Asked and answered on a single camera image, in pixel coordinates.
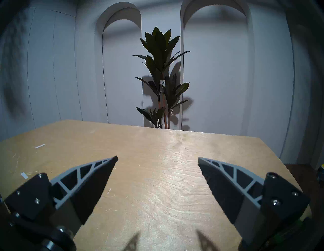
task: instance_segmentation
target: arched alcove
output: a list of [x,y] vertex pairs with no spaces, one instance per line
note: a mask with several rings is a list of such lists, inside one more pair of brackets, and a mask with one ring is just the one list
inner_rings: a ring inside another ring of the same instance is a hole
[[[95,60],[95,79],[96,79],[96,102],[98,104],[98,118],[97,121],[100,122],[108,122],[108,111],[107,111],[107,102],[106,102],[106,90],[105,90],[105,82],[104,82],[104,72],[103,72],[103,54],[102,54],[102,37],[103,31],[106,27],[108,20],[118,11],[125,8],[134,8],[138,9],[134,4],[129,2],[119,2],[109,6],[104,12],[102,12],[99,18],[95,21],[95,30],[94,30],[94,60]],[[93,107],[92,106],[83,106],[85,113],[92,114]]]
[[192,1],[183,16],[182,129],[240,135],[249,77],[248,24],[234,1]]
[[136,77],[142,66],[134,54],[142,50],[141,14],[124,8],[111,16],[102,37],[104,82],[108,121],[112,124],[143,126],[135,107],[143,106],[143,92]]

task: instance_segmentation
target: wood grain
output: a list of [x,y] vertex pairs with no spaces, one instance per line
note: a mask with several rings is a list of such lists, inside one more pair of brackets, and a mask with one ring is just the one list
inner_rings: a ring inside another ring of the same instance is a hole
[[261,177],[276,172],[299,187],[259,138],[65,120],[0,142],[0,193],[6,198],[23,184],[22,172],[52,179],[115,155],[105,191],[74,238],[78,250],[123,250],[134,236],[138,251],[200,250],[197,230],[218,250],[237,250],[241,237],[212,196],[199,156]]

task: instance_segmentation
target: bolt head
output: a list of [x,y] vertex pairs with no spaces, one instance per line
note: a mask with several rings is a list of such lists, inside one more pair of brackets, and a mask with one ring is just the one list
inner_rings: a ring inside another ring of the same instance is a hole
[[277,199],[273,199],[273,200],[271,201],[271,203],[272,203],[272,205],[274,205],[274,206],[280,206],[280,205],[281,205],[281,202],[280,202],[279,200],[277,200]]

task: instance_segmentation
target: white paneled wall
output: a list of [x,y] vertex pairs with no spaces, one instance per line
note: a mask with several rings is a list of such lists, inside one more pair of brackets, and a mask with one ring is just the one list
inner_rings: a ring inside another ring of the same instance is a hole
[[0,140],[61,119],[82,120],[76,3],[32,1],[0,38]]
[[108,121],[112,124],[143,126],[143,66],[134,57],[141,50],[141,29],[130,20],[117,20],[108,25],[102,38],[103,66]]
[[53,70],[56,12],[36,9],[28,46],[28,84],[35,126],[60,120]]
[[243,13],[225,5],[199,9],[184,28],[183,130],[239,135],[248,82]]
[[[298,109],[291,110],[294,61],[284,11],[275,0],[204,2],[202,6],[209,7],[197,8],[182,29],[191,0],[32,0],[23,21],[12,22],[12,29],[9,26],[0,38],[0,140],[62,119],[107,122],[109,114],[112,123],[142,125],[143,117],[135,106],[151,108],[156,98],[133,80],[149,78],[149,72],[130,54],[147,53],[138,36],[144,37],[157,26],[162,32],[171,29],[172,38],[184,32],[173,54],[182,48],[180,43],[191,51],[181,68],[178,59],[169,70],[191,83],[184,95],[190,102],[183,105],[183,120],[181,110],[176,110],[172,129],[259,137],[277,156],[282,152],[283,158],[295,159],[294,134],[311,127],[298,122]],[[119,29],[123,22],[136,28],[129,20],[118,20],[103,32],[109,18],[123,8],[139,11],[141,29],[124,37],[110,36],[114,26]],[[15,26],[23,29],[15,33]],[[130,58],[124,61],[120,55]],[[117,82],[126,83],[125,88],[114,85]],[[296,90],[295,97],[317,90],[312,80],[308,82],[312,87]],[[122,101],[126,94],[132,98],[126,98],[130,103]],[[295,108],[304,107],[302,99]],[[319,109],[315,110],[312,123],[318,123],[320,116]],[[287,130],[291,111],[297,116]],[[302,117],[308,119],[307,112]],[[286,151],[289,145],[293,151]]]
[[75,18],[56,13],[53,65],[57,103],[62,120],[82,120],[74,55]]

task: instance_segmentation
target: white wall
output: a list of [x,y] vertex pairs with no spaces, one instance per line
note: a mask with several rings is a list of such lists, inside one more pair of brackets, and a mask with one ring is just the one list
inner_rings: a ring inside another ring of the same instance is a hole
[[114,14],[105,28],[102,38],[105,91],[108,121],[112,124],[143,126],[143,116],[135,107],[143,107],[142,82],[145,66],[141,59],[134,57],[140,53],[141,26],[126,19],[139,19],[139,11],[123,9]]
[[199,9],[186,23],[182,129],[239,135],[248,82],[248,31],[243,13],[225,5]]
[[249,4],[254,35],[254,84],[247,135],[261,138],[279,157],[293,94],[293,53],[285,13]]
[[295,83],[291,117],[281,161],[309,164],[313,156],[322,116],[322,82],[310,57],[306,28],[290,28],[294,49]]
[[74,54],[76,2],[32,1],[1,37],[0,140],[60,119],[82,119]]

